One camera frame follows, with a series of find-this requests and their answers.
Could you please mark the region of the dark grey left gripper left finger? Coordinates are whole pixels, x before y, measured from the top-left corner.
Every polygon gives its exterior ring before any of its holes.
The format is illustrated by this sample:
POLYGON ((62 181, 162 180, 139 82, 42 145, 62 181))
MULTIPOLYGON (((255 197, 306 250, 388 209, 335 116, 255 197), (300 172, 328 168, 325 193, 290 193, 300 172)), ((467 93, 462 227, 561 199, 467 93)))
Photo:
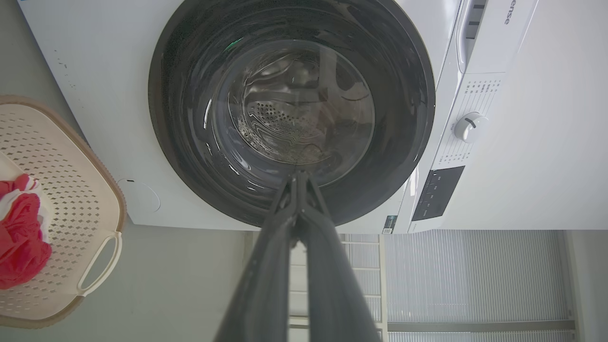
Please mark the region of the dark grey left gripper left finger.
POLYGON ((285 342, 288 331, 289 267, 295 212, 295 176, 282 182, 261 227, 217 342, 285 342))

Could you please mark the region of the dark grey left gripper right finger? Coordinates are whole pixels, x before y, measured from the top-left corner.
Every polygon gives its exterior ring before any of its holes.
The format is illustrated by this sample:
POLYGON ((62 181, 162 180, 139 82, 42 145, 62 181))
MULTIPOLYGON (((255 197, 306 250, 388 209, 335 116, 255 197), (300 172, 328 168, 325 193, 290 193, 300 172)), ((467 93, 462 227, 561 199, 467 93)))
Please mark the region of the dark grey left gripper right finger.
POLYGON ((298 173, 298 239, 306 247, 312 342, 378 342, 380 335, 315 182, 298 173))

